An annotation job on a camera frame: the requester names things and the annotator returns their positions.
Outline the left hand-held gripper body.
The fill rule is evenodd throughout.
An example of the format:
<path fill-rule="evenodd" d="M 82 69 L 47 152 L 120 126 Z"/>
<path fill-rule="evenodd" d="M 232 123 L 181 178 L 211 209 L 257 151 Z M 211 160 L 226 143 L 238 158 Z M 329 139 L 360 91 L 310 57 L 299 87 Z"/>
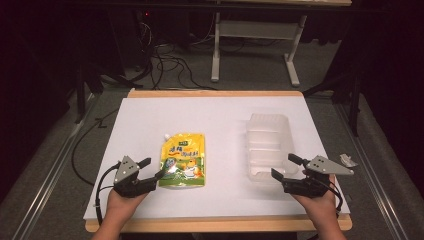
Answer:
<path fill-rule="evenodd" d="M 139 180 L 138 174 L 141 170 L 129 156 L 124 156 L 115 174 L 113 189 L 122 197 L 134 198 L 149 193 L 156 189 L 154 177 Z"/>

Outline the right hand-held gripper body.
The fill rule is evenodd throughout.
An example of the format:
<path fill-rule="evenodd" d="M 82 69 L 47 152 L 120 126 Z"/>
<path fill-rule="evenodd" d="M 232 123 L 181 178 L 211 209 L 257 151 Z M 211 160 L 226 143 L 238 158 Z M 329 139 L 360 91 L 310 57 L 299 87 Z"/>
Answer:
<path fill-rule="evenodd" d="M 285 193 L 306 196 L 309 198 L 322 197 L 330 188 L 330 174 L 353 175 L 354 171 L 323 156 L 317 155 L 304 167 L 304 179 L 285 178 L 282 183 Z"/>

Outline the yellow green spout pouch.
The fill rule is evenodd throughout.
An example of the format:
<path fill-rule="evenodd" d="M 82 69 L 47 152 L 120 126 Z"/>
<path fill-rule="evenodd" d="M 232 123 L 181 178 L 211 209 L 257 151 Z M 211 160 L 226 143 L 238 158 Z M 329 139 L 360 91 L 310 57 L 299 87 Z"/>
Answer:
<path fill-rule="evenodd" d="M 179 133 L 162 145 L 160 165 L 165 171 L 160 187 L 195 188 L 206 182 L 205 136 L 200 133 Z"/>

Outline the clear plastic container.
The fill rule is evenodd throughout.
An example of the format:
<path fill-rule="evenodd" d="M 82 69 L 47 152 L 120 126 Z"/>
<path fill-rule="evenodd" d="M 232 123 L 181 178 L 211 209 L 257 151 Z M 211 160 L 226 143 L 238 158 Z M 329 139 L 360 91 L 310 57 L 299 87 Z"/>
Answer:
<path fill-rule="evenodd" d="M 252 181 L 272 182 L 272 168 L 286 177 L 298 173 L 299 167 L 288 159 L 295 148 L 287 116 L 252 114 L 246 124 L 246 144 L 248 176 Z"/>

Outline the person's left hand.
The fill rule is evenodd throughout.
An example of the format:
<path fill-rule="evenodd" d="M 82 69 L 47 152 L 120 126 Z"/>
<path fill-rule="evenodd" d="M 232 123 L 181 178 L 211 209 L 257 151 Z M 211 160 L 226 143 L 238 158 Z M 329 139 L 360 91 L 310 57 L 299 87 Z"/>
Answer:
<path fill-rule="evenodd" d="M 128 220 L 147 196 L 148 194 L 145 193 L 134 198 L 126 198 L 120 196 L 115 190 L 111 190 L 108 196 L 106 216 Z"/>

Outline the person's right hand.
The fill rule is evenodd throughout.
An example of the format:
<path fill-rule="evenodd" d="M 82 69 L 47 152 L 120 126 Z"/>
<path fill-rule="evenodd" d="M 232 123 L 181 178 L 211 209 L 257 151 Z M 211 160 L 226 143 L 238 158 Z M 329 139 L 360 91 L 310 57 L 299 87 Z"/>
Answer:
<path fill-rule="evenodd" d="M 335 195 L 330 190 L 322 197 L 308 198 L 295 194 L 292 197 L 301 204 L 312 222 L 327 223 L 337 220 Z"/>

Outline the crumpled white wrapper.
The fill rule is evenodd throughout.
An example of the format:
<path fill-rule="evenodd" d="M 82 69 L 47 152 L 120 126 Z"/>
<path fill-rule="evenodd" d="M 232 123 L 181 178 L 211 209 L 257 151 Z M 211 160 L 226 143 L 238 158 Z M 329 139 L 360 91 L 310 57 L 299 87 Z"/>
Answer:
<path fill-rule="evenodd" d="M 357 163 L 354 162 L 350 156 L 347 154 L 341 154 L 340 155 L 340 161 L 346 166 L 346 167 L 355 167 L 357 166 Z"/>

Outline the black metal stand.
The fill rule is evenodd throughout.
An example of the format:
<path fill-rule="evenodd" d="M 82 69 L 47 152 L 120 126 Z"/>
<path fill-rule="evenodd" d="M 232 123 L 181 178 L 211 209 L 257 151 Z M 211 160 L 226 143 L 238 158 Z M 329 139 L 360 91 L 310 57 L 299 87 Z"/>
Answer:
<path fill-rule="evenodd" d="M 137 81 L 144 78 L 149 71 L 142 72 L 132 79 L 127 79 L 122 75 L 114 74 L 113 72 L 101 67 L 98 64 L 88 61 L 82 61 L 76 72 L 76 96 L 77 96 L 77 123 L 81 123 L 85 117 L 86 99 L 85 99 L 85 86 L 88 86 L 91 93 L 102 94 L 104 87 L 101 83 L 103 76 L 106 76 L 113 81 L 129 88 L 140 89 L 142 84 L 137 84 Z"/>
<path fill-rule="evenodd" d="M 332 90 L 332 102 L 336 104 L 349 103 L 348 126 L 354 136 L 358 136 L 357 122 L 362 72 L 350 69 L 336 76 L 327 78 L 320 84 L 302 92 L 304 97 L 310 97 L 318 92 Z"/>

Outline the aluminium floor rail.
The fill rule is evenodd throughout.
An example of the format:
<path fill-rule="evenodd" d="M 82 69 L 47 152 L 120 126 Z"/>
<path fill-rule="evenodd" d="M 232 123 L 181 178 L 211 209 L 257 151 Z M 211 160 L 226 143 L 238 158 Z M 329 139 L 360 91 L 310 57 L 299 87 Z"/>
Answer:
<path fill-rule="evenodd" d="M 46 203 L 48 202 L 62 172 L 67 164 L 67 157 L 71 148 L 75 145 L 76 138 L 84 126 L 85 116 L 82 116 L 78 123 L 74 123 L 71 132 L 64 141 L 58 155 L 56 156 L 48 174 L 44 178 L 41 187 L 38 189 L 29 209 L 27 210 L 19 227 L 15 231 L 12 240 L 28 240 L 35 224 L 37 223 Z"/>
<path fill-rule="evenodd" d="M 398 215 L 393 208 L 392 201 L 388 197 L 386 191 L 383 189 L 383 186 L 370 162 L 370 159 L 368 158 L 368 155 L 366 154 L 360 139 L 354 135 L 353 130 L 348 124 L 348 115 L 345 111 L 345 108 L 339 104 L 336 104 L 334 108 L 341 118 L 343 126 L 349 134 L 349 137 L 358 155 L 360 168 L 364 172 L 367 185 L 372 192 L 373 198 L 386 223 L 386 226 L 389 229 L 390 234 L 394 240 L 408 240 L 408 237 L 404 235 L 404 229 L 402 224 L 399 222 Z"/>

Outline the white metal desk frame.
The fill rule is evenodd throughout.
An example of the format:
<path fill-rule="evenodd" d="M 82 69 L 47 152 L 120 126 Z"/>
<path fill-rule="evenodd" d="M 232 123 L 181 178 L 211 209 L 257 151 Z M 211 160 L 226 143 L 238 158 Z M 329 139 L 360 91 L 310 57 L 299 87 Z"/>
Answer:
<path fill-rule="evenodd" d="M 350 7 L 352 0 L 212 0 L 217 6 L 225 4 L 266 4 L 276 7 L 302 6 L 302 7 Z M 294 23 L 260 22 L 250 20 L 222 20 L 221 10 L 214 14 L 214 51 L 212 55 L 211 81 L 218 82 L 220 79 L 220 39 L 251 38 L 268 40 L 286 40 L 291 42 L 291 49 L 283 55 L 283 60 L 288 71 L 289 79 L 293 87 L 300 85 L 298 75 L 293 62 L 303 29 L 307 20 L 306 14 L 301 14 Z"/>

